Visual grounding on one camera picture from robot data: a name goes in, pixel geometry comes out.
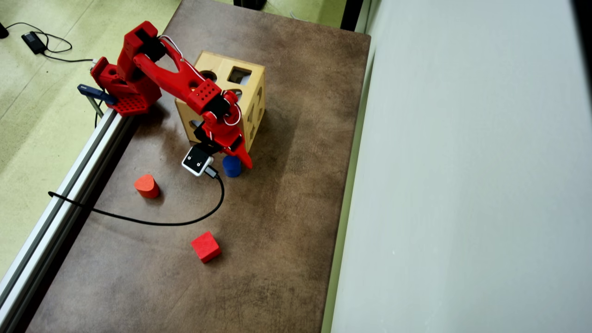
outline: metal extrusion profile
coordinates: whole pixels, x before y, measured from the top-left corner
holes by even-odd
[[[57,193],[86,203],[133,117],[109,108]],[[0,281],[0,332],[12,332],[81,209],[52,198]]]

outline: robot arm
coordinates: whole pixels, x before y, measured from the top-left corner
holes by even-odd
[[[177,73],[155,64],[164,55],[174,61]],[[145,21],[125,35],[117,66],[102,57],[91,75],[101,88],[117,98],[117,103],[107,105],[122,116],[147,113],[161,97],[160,89],[164,89],[203,117],[203,124],[196,130],[200,145],[236,156],[247,168],[253,167],[243,133],[237,126],[242,112],[236,95],[222,91],[201,75],[170,38],[157,36],[150,22]]]

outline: brown table surface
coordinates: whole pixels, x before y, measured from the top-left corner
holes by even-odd
[[[91,213],[28,330],[319,331],[370,37],[210,1],[183,1],[164,33],[190,61],[208,50],[266,67],[254,167],[227,178],[216,154],[226,197],[196,225]],[[163,222],[213,208],[218,182],[181,167],[173,97],[139,120],[96,207]],[[159,198],[136,193],[143,174]],[[204,265],[190,242],[208,230],[222,254]]]

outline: white wall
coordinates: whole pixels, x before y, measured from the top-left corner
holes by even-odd
[[[592,331],[568,1],[379,6],[333,332]]]

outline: black cable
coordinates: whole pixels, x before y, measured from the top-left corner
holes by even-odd
[[[65,61],[65,62],[81,62],[81,61],[94,61],[94,59],[76,59],[76,60],[66,60],[66,59],[60,59],[60,58],[55,58],[55,57],[51,57],[45,54],[45,52],[41,52],[41,54],[43,54],[44,56],[48,57],[49,59],[56,59],[56,60],[60,60],[60,61]]]
[[[67,201],[67,202],[69,202],[69,203],[71,203],[71,204],[73,204],[73,205],[75,205],[75,206],[78,206],[78,207],[80,207],[80,208],[83,208],[83,209],[88,209],[88,210],[91,210],[91,211],[93,211],[93,212],[95,212],[95,213],[99,213],[99,214],[107,215],[107,216],[110,216],[110,217],[114,217],[114,218],[116,218],[116,219],[121,219],[121,220],[126,220],[126,221],[130,221],[130,222],[139,223],[139,224],[141,224],[141,225],[149,225],[149,226],[186,226],[186,225],[191,225],[191,224],[193,224],[193,223],[196,223],[196,222],[199,222],[199,221],[201,221],[201,220],[204,220],[204,219],[206,219],[206,218],[207,218],[207,217],[209,217],[210,215],[214,214],[214,213],[215,213],[215,211],[216,211],[216,210],[218,210],[218,208],[220,208],[220,206],[222,205],[222,201],[224,201],[224,184],[222,183],[222,179],[220,178],[220,176],[219,176],[219,175],[216,175],[216,176],[215,176],[215,179],[217,179],[217,180],[218,180],[218,182],[220,183],[220,191],[221,191],[221,193],[220,193],[220,201],[218,202],[218,205],[216,205],[216,206],[214,207],[214,209],[212,209],[212,210],[211,210],[209,213],[207,213],[206,215],[203,215],[202,217],[199,217],[199,218],[197,218],[197,219],[195,219],[195,220],[191,220],[191,221],[187,221],[187,222],[179,222],[179,223],[160,223],[160,222],[148,222],[148,221],[144,221],[144,220],[133,219],[133,218],[131,218],[131,217],[125,217],[125,216],[121,216],[121,215],[117,215],[117,214],[113,214],[113,213],[105,212],[105,211],[103,211],[103,210],[96,209],[96,208],[93,208],[93,207],[89,207],[89,206],[87,206],[87,205],[84,205],[84,204],[81,204],[81,203],[79,203],[79,202],[76,202],[76,201],[70,200],[70,199],[68,199],[68,198],[66,198],[66,197],[64,197],[64,196],[61,196],[61,195],[59,195],[59,194],[57,194],[57,193],[55,193],[55,192],[51,192],[51,191],[50,191],[50,192],[48,192],[48,194],[49,194],[51,197],[54,197],[54,196],[55,196],[55,197],[58,197],[58,198],[60,198],[60,199],[62,199],[62,200],[64,200],[64,201]]]
[[[63,39],[61,37],[58,37],[58,36],[55,36],[55,35],[52,35],[52,34],[45,33],[45,32],[43,32],[43,30],[41,30],[41,29],[37,28],[36,26],[34,26],[32,24],[29,24],[29,23],[16,22],[16,23],[13,23],[13,24],[7,26],[6,29],[12,27],[13,25],[17,25],[17,24],[25,24],[25,25],[28,25],[31,28],[37,29],[37,31],[40,34],[44,35],[45,36],[45,47],[47,48],[47,51],[48,52],[51,52],[51,53],[61,53],[61,52],[66,52],[66,51],[72,50],[72,44],[69,41],[67,41],[67,40],[65,40],[65,39]],[[68,44],[68,48],[67,49],[64,49],[64,50],[59,50],[59,51],[50,50],[49,49],[49,36],[51,36],[53,38],[56,38],[56,39],[59,39],[61,41],[64,41],[66,44]],[[48,56],[48,55],[45,54],[45,52],[42,52],[41,54],[43,54],[45,57],[48,57],[48,58],[51,58],[51,59],[55,59],[55,60],[64,61],[64,62],[82,62],[82,61],[93,61],[94,60],[94,59],[67,60],[67,59],[61,59],[61,58],[55,58],[55,57]]]

